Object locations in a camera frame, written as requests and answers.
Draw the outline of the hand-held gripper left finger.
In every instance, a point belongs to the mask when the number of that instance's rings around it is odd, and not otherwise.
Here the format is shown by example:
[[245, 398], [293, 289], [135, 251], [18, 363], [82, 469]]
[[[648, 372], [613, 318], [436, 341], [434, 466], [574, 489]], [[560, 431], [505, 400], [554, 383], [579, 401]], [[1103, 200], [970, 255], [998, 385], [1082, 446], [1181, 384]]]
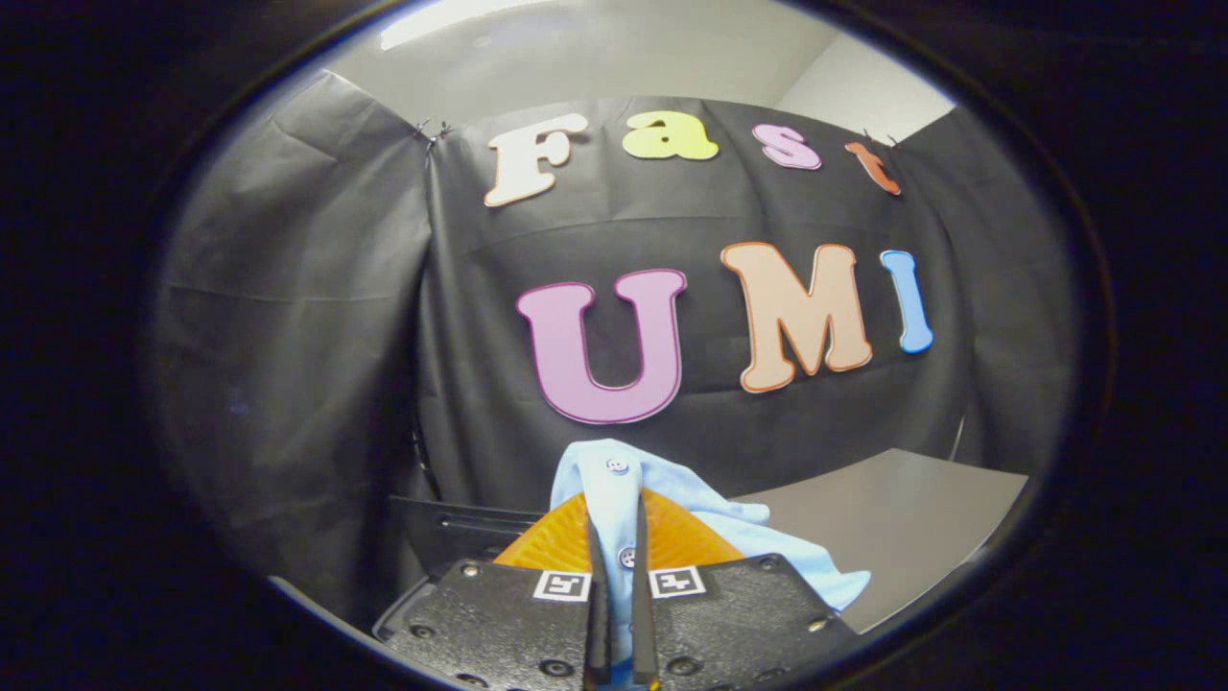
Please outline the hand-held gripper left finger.
[[543, 515], [393, 504], [425, 577], [377, 621], [379, 642], [479, 690], [609, 682], [608, 574], [582, 493]]

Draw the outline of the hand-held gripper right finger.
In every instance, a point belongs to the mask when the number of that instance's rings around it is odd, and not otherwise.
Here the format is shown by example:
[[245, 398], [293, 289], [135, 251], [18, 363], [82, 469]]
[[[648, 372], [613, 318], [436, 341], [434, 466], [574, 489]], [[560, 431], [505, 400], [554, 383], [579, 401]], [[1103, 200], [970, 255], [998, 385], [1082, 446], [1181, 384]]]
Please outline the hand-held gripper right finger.
[[856, 637], [781, 554], [745, 556], [674, 500], [642, 488], [632, 577], [632, 681], [768, 690]]

